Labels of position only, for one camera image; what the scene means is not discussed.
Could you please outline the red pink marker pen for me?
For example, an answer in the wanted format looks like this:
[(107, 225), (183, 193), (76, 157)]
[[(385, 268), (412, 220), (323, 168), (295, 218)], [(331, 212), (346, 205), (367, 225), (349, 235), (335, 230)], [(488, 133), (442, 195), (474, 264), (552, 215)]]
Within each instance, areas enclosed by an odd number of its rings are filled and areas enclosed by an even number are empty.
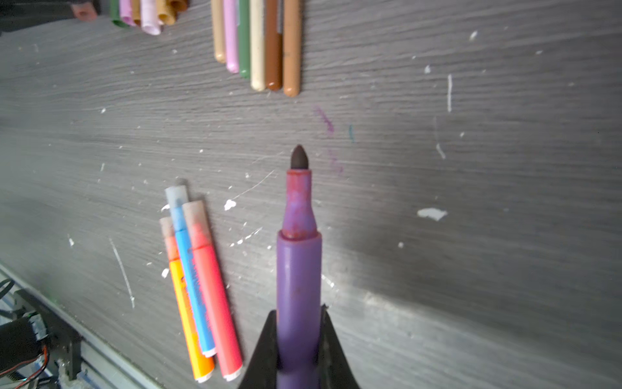
[(194, 262), (220, 371), (226, 381), (232, 382), (241, 375), (243, 357), (212, 241), (207, 210), (202, 201), (184, 204), (182, 210), (189, 230)]

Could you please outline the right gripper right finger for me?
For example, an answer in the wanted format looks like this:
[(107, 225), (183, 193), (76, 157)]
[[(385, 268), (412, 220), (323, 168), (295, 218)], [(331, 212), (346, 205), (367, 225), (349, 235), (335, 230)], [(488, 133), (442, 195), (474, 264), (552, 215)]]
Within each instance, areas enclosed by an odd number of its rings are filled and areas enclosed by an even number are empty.
[(360, 389), (351, 372), (326, 305), (322, 306), (317, 372), (321, 389)]

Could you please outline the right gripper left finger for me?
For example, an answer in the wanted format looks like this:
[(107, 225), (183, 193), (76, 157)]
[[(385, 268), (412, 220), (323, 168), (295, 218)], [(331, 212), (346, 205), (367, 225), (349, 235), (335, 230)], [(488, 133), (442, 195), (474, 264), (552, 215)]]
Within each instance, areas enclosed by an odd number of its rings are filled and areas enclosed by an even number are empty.
[(276, 389), (279, 359), (276, 316), (276, 311), (268, 314), (239, 389)]

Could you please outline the cream beige marker pen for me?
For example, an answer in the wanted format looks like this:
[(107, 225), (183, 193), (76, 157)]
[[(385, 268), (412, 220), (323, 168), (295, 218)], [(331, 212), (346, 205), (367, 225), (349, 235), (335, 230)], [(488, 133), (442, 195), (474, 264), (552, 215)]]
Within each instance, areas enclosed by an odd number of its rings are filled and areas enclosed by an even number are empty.
[(250, 82), (257, 92), (266, 89), (265, 81), (265, 37), (264, 1), (249, 1), (250, 27)]

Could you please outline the purple pink pen cap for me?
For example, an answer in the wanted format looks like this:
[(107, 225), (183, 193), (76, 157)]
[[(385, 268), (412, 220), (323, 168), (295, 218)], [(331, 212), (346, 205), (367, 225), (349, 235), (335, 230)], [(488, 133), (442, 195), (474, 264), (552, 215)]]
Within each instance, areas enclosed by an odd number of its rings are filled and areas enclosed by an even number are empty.
[(119, 0), (119, 15), (121, 21), (131, 27), (135, 26), (133, 19), (133, 6), (131, 0)]

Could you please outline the purple marker pen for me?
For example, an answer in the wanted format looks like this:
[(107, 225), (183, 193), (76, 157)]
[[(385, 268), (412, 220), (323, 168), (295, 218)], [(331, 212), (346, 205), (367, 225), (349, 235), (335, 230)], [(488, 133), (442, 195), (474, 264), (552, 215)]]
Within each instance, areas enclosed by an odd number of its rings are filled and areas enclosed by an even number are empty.
[(278, 388), (318, 388), (322, 235), (312, 207), (312, 171), (301, 145), (286, 174), (286, 206), (277, 237)]

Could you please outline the brown pen cap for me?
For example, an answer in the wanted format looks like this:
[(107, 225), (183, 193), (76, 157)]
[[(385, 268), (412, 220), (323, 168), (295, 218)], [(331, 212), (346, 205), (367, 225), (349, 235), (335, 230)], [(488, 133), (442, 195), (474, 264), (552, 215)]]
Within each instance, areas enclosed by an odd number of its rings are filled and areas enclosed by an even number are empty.
[(169, 0), (168, 3), (176, 12), (184, 12), (189, 7), (188, 0)]

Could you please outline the tan brown marker pen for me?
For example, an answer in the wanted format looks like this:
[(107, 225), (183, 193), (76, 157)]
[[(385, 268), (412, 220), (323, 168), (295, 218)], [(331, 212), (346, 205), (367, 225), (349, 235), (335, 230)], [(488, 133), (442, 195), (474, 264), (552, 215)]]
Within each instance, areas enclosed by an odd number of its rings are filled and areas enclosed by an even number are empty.
[(224, 1), (211, 0), (212, 9), (212, 34), (214, 56), (218, 63), (226, 63), (225, 49), (225, 23), (224, 23)]

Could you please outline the tan pen cap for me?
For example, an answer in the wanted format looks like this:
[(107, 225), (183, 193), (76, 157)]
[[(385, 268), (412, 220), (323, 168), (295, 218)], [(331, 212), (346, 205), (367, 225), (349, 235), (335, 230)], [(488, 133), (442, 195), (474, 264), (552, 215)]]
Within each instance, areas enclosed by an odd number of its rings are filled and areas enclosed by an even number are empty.
[(173, 25), (177, 21), (177, 12), (174, 10), (170, 1), (156, 0), (156, 15), (160, 24)]

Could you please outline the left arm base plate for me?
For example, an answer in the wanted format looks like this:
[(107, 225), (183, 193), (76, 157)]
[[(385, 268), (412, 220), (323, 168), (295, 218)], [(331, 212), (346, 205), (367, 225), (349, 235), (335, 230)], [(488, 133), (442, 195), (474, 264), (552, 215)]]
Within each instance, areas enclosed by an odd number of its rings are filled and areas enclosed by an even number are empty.
[(82, 337), (74, 327), (25, 289), (1, 291), (1, 376), (38, 363), (18, 388), (60, 388), (78, 378)]

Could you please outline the green pen cap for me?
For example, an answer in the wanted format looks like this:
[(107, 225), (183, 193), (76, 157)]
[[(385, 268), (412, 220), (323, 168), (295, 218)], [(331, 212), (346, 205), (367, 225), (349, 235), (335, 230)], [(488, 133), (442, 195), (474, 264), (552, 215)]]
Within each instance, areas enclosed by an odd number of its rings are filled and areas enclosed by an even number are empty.
[(119, 0), (109, 0), (109, 12), (110, 19), (115, 26), (120, 28), (127, 28), (127, 25), (121, 19)]

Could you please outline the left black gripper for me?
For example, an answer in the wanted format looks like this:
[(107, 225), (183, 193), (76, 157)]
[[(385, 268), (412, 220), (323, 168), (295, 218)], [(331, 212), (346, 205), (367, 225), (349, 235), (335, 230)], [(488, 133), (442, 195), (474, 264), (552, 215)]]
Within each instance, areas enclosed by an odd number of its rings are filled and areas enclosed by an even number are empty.
[(91, 21), (99, 1), (1, 1), (1, 32), (15, 32), (65, 19)]

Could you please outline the ochre pen cap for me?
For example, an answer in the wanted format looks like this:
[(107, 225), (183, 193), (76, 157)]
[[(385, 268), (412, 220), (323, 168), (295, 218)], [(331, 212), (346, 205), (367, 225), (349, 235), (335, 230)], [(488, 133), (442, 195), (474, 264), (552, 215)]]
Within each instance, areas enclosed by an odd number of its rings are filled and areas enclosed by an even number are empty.
[(140, 0), (131, 0), (131, 20), (136, 26), (141, 24)]

